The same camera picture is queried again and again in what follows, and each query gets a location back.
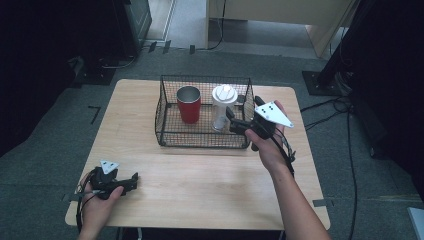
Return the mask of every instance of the wrist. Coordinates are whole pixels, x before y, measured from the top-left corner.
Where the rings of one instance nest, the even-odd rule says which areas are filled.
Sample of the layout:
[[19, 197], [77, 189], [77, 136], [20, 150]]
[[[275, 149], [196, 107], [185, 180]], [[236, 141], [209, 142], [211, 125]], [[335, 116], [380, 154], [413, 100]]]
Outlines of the wrist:
[[284, 177], [284, 176], [290, 176], [293, 177], [290, 173], [289, 168], [285, 164], [278, 164], [274, 166], [272, 169], [269, 169], [269, 174], [274, 179], [276, 177]]
[[81, 232], [78, 236], [78, 240], [95, 240], [99, 235], [101, 229], [93, 229], [82, 227]]

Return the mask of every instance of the person's left hand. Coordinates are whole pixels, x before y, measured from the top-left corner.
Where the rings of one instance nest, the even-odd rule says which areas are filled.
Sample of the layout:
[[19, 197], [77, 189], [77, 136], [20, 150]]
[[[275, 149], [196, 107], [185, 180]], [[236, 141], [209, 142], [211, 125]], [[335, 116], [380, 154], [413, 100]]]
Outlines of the person's left hand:
[[[83, 185], [88, 174], [81, 180], [80, 184]], [[108, 221], [112, 212], [113, 206], [118, 201], [122, 194], [124, 187], [119, 186], [110, 194], [109, 199], [102, 200], [97, 196], [93, 197], [93, 193], [88, 193], [84, 196], [82, 202], [85, 203], [82, 218], [83, 224], [81, 233], [78, 239], [96, 239], [97, 235], [102, 230], [103, 226]], [[91, 192], [92, 187], [88, 182], [85, 187], [85, 192]]]

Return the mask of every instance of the bottle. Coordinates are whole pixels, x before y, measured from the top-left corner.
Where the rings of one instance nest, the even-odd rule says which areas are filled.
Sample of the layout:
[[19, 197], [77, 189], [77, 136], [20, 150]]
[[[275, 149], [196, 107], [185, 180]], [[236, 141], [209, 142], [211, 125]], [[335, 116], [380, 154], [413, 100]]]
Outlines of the bottle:
[[215, 87], [212, 91], [213, 98], [213, 122], [212, 128], [215, 131], [222, 132], [228, 122], [226, 116], [227, 107], [232, 107], [237, 101], [237, 91], [228, 84]]

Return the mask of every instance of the wire basket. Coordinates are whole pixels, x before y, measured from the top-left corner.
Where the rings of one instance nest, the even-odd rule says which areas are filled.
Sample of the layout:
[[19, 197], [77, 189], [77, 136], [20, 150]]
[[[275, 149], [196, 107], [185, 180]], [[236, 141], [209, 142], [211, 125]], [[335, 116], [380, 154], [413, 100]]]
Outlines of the wire basket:
[[[253, 89], [250, 78], [163, 75], [160, 98], [156, 109], [155, 133], [160, 146], [191, 148], [247, 148], [250, 141], [243, 135], [228, 131], [217, 132], [212, 127], [212, 90], [222, 84], [231, 85], [238, 93], [233, 107], [237, 119], [250, 120], [254, 114]], [[200, 90], [199, 121], [186, 124], [181, 120], [177, 105], [177, 91], [183, 86]]]

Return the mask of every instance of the red cup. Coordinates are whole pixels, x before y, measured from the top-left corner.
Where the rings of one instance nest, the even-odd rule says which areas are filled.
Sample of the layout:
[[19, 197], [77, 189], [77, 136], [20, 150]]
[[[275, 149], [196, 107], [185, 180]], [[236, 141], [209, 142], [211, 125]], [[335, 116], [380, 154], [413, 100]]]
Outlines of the red cup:
[[177, 91], [177, 103], [181, 119], [185, 123], [196, 123], [200, 115], [200, 91], [193, 86], [184, 86]]

